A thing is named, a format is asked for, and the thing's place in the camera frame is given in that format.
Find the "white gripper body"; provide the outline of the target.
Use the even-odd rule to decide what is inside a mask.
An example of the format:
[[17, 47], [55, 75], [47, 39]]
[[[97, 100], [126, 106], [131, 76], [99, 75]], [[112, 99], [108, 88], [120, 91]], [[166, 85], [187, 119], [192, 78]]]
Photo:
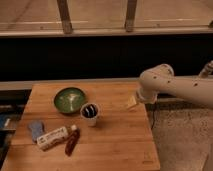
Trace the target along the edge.
[[136, 91], [136, 97], [139, 102], [144, 104], [154, 104], [157, 100], [157, 93], [140, 88]]

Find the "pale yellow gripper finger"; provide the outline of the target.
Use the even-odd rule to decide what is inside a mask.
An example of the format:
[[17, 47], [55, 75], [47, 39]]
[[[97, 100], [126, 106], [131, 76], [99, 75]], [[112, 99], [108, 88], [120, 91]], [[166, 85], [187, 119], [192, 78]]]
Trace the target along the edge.
[[137, 98], [135, 96], [131, 96], [126, 102], [126, 108], [130, 109], [138, 104]]

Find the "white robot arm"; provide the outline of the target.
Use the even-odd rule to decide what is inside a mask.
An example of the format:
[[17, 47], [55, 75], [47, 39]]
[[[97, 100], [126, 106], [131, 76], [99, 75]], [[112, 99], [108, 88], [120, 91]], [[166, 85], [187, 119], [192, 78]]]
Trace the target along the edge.
[[196, 77], [175, 76], [170, 65], [157, 65], [140, 74], [139, 85], [127, 101], [128, 108], [139, 103], [154, 104], [159, 93], [166, 93], [213, 109], [213, 60]]

